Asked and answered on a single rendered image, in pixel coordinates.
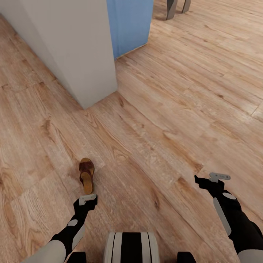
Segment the robot trunk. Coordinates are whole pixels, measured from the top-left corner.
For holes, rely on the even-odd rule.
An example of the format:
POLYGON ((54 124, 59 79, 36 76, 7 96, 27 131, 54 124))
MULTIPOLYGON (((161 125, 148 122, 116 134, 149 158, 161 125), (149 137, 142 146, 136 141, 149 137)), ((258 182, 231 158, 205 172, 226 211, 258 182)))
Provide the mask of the robot trunk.
POLYGON ((153 233, 110 233, 103 263, 160 263, 157 240, 153 233))

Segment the sandal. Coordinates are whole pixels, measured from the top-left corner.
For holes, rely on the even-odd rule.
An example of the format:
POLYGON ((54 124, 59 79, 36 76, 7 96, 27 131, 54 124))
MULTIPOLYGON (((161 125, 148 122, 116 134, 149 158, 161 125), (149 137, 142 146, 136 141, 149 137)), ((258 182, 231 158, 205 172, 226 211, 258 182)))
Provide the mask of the sandal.
POLYGON ((79 171, 81 172, 79 179, 84 186, 85 195, 92 194, 95 190, 93 182, 95 168, 92 161, 88 158, 83 158, 79 164, 79 171))

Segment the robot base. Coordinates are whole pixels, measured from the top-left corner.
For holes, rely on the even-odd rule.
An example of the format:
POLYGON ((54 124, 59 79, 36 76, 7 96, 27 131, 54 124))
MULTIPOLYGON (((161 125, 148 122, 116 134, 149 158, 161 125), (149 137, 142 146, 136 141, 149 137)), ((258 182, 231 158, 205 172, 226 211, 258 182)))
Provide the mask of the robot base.
MULTIPOLYGON (((176 263, 196 263, 190 252, 178 252, 176 263)), ((67 263, 87 263, 85 252, 73 252, 67 263)))

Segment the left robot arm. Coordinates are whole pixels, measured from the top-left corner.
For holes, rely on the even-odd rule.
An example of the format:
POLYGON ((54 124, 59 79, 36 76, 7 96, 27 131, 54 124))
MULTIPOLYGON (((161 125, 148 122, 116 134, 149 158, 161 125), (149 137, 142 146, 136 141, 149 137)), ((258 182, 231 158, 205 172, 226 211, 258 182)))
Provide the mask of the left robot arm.
POLYGON ((89 210, 94 210, 98 204, 96 194, 82 195, 73 204, 75 214, 67 227, 55 234, 51 241, 46 243, 35 254, 20 263, 64 263, 72 253, 85 232, 85 219, 89 210))

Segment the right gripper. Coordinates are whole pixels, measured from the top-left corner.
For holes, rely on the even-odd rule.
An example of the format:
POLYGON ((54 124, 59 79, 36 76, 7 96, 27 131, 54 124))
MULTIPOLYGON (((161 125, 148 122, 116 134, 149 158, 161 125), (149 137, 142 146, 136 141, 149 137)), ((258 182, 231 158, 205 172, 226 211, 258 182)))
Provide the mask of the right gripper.
POLYGON ((218 181, 217 183, 217 182, 211 182, 209 179, 198 178, 196 175, 194 177, 195 177, 195 183, 199 184, 200 188, 207 189, 209 193, 210 193, 210 189, 215 186, 224 189, 225 183, 223 181, 218 181))

